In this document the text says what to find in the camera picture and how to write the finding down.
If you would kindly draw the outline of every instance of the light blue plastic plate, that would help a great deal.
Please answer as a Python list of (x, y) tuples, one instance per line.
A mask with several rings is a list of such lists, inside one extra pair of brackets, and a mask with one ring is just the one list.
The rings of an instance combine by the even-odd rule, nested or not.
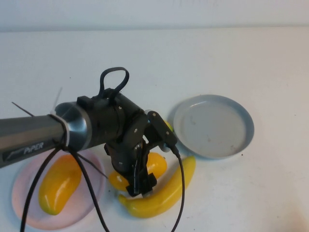
[(246, 109), (218, 95), (185, 100), (175, 112), (173, 126), (185, 147), (211, 159), (239, 153), (254, 135), (253, 120)]

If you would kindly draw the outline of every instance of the pink plate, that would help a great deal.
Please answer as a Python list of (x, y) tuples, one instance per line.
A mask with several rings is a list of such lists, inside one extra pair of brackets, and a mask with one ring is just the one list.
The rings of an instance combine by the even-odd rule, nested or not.
[[(26, 197), (31, 186), (31, 183), (36, 175), (39, 167), (50, 154), (51, 151), (44, 152), (38, 155), (34, 160), (32, 160), (18, 175), (14, 182), (12, 191), (12, 205), (16, 215), (21, 218), (23, 214), (24, 204)], [(41, 230), (59, 230), (65, 227), (71, 226), (76, 222), (82, 220), (86, 215), (93, 210), (94, 205), (92, 198), (86, 184), (85, 178), (82, 175), (82, 180), (72, 194), (68, 202), (66, 203), (63, 210), (56, 216), (49, 215), (41, 210), (38, 202), (38, 191), (39, 186), (49, 170), (50, 166), (62, 155), (67, 154), (64, 151), (59, 151), (54, 158), (49, 162), (43, 174), (41, 175), (39, 182), (34, 190), (28, 216), (27, 224), (31, 227), (41, 229)], [(80, 154), (85, 158), (93, 162), (103, 173), (104, 167), (99, 160), (99, 158), (89, 150), (81, 151)], [(99, 200), (101, 194), (103, 193), (105, 185), (105, 177), (103, 177), (97, 170), (95, 170), (90, 164), (83, 161), (83, 164), (87, 170), (91, 184), (93, 186), (94, 192), (97, 199)]]

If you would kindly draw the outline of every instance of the white wall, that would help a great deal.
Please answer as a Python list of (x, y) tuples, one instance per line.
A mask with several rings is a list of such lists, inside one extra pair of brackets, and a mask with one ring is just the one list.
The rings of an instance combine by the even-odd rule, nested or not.
[(309, 0), (0, 0), (0, 31), (309, 25)]

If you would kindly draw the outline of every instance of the gray metal tube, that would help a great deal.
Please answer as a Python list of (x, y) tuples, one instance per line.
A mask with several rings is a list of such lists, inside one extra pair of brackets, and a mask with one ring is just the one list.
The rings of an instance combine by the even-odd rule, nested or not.
[(0, 167), (55, 148), (64, 134), (49, 115), (0, 119)]

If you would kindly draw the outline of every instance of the black cable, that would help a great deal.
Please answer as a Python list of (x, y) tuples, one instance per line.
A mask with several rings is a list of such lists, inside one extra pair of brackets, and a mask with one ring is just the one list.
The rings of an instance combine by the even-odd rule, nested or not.
[(85, 157), (83, 157), (82, 155), (78, 154), (78, 157), (83, 159), (84, 161), (86, 161), (87, 163), (89, 163), (94, 169), (96, 169), (102, 176), (104, 176), (106, 179), (108, 179), (107, 175), (104, 174), (93, 162), (91, 162), (90, 160), (86, 159)]
[(38, 172), (36, 173), (33, 182), (31, 184), (31, 187), (29, 189), (26, 201), (25, 201), (25, 206), (24, 206), (24, 211), (23, 211), (23, 216), (21, 218), (21, 223), (20, 223), (20, 232), (24, 232), (25, 231), (25, 226), (26, 226), (26, 220), (27, 220), (27, 214), (28, 214), (28, 210), (29, 210), (29, 206), (30, 206), (30, 201), (31, 201), (31, 197), (33, 195), (35, 186), (37, 185), (44, 169), (46, 168), (47, 164), (49, 163), (49, 161), (55, 156), (55, 154), (60, 150), (59, 147), (57, 147), (55, 150), (53, 150), (48, 157), (44, 160), (44, 162), (42, 163), (42, 165), (40, 166)]
[(12, 104), (14, 106), (16, 106), (18, 109), (21, 109), (22, 111), (24, 111), (26, 114), (30, 115), (31, 117), (34, 117), (34, 115), (32, 113), (30, 113), (29, 111), (25, 110), (24, 108), (22, 108), (21, 106), (17, 105), (15, 102), (12, 102)]
[(82, 173), (85, 177), (85, 180), (86, 180), (86, 183), (88, 185), (88, 188), (89, 188), (89, 191), (90, 191), (90, 195), (91, 195), (91, 198), (92, 198), (92, 201), (93, 201), (93, 204), (95, 205), (95, 208), (97, 210), (97, 214), (98, 214), (98, 217), (101, 221), (101, 224), (104, 228), (104, 230), (106, 232), (110, 232), (109, 229), (107, 228), (106, 224), (105, 224), (105, 221), (103, 219), (103, 216), (102, 216), (102, 213), (100, 211), (100, 207), (98, 205), (98, 201), (97, 201), (97, 198), (96, 198), (96, 195), (95, 195), (95, 192), (92, 188), (92, 185), (91, 185), (91, 182), (90, 182), (90, 179), (89, 179), (89, 176), (87, 174), (87, 171), (82, 163), (82, 161), (79, 159), (79, 156), (78, 156), (78, 153), (76, 151), (74, 151), (73, 149), (70, 149), (70, 148), (66, 148), (67, 151), (69, 151), (71, 153), (71, 155), (75, 158), (76, 162), (78, 163), (78, 165), (80, 166), (81, 170), (82, 170)]
[[(21, 220), (21, 225), (20, 225), (20, 232), (24, 232), (25, 231), (25, 226), (26, 226), (26, 220), (27, 220), (27, 214), (28, 214), (28, 210), (29, 210), (29, 205), (30, 205), (30, 201), (31, 201), (31, 197), (33, 195), (33, 192), (34, 192), (34, 189), (44, 171), (44, 169), (46, 168), (47, 164), (49, 163), (49, 161), (55, 156), (55, 154), (60, 150), (59, 147), (57, 147), (54, 151), (52, 151), (49, 156), (44, 160), (44, 162), (42, 163), (41, 167), (39, 168), (36, 176), (34, 177), (33, 179), (33, 182), (31, 184), (31, 187), (29, 189), (29, 192), (28, 192), (28, 195), (27, 195), (27, 198), (26, 198), (26, 202), (25, 202), (25, 206), (24, 206), (24, 211), (23, 211), (23, 216), (22, 216), (22, 220)], [(100, 207), (98, 205), (98, 201), (97, 201), (97, 198), (96, 198), (96, 195), (94, 193), (94, 190), (92, 188), (92, 185), (91, 185), (91, 181), (89, 179), (89, 176), (87, 174), (87, 171), (82, 163), (82, 161), (79, 159), (79, 158), (82, 158), (83, 160), (85, 160), (86, 162), (88, 162), (92, 167), (94, 167), (98, 172), (100, 172), (103, 176), (106, 177), (106, 175), (101, 172), (95, 165), (94, 163), (92, 163), (91, 161), (89, 161), (88, 159), (84, 158), (83, 156), (81, 156), (80, 154), (78, 154), (77, 152), (75, 152), (74, 150), (70, 149), (70, 148), (66, 148), (67, 151), (69, 151), (71, 153), (71, 155), (75, 158), (76, 162), (78, 163), (78, 165), (80, 166), (81, 170), (82, 170), (82, 173), (85, 177), (85, 180), (86, 180), (86, 183), (88, 185), (88, 188), (89, 188), (89, 191), (90, 191), (90, 195), (91, 195), (91, 198), (92, 198), (92, 201), (93, 201), (93, 204), (95, 205), (95, 208), (96, 208), (96, 211), (97, 211), (97, 214), (98, 214), (98, 217), (100, 219), (100, 222), (105, 230), (105, 232), (110, 232), (109, 229), (107, 228), (106, 226), (106, 223), (103, 219), (103, 216), (102, 216), (102, 213), (101, 213), (101, 210), (100, 210)], [(183, 213), (183, 206), (184, 206), (184, 193), (185, 193), (185, 182), (184, 182), (184, 171), (183, 171), (183, 162), (182, 162), (182, 159), (180, 157), (180, 154), (179, 154), (179, 151), (176, 147), (173, 147), (171, 148), (171, 151), (176, 155), (176, 157), (178, 158), (178, 161), (179, 161), (179, 165), (180, 165), (180, 170), (181, 170), (181, 173), (182, 173), (182, 202), (181, 202), (181, 206), (180, 206), (180, 211), (179, 211), (179, 214), (178, 214), (178, 217), (176, 219), (176, 222), (174, 224), (174, 227), (172, 229), (171, 232), (175, 232), (176, 231), (176, 228), (179, 224), (179, 221), (181, 219), (181, 216), (182, 216), (182, 213)]]
[(183, 188), (182, 203), (180, 205), (179, 214), (178, 214), (178, 217), (177, 217), (176, 222), (174, 224), (174, 227), (173, 227), (173, 229), (171, 231), (171, 232), (175, 232), (175, 230), (176, 230), (176, 228), (178, 226), (178, 223), (180, 221), (180, 218), (182, 217), (182, 214), (183, 214), (185, 182), (184, 182), (183, 161), (182, 161), (182, 158), (180, 157), (179, 151), (178, 151), (177, 147), (175, 147), (175, 146), (171, 148), (171, 151), (178, 158), (178, 161), (179, 161), (179, 166), (180, 166), (180, 170), (181, 170), (181, 173), (182, 173), (182, 188)]

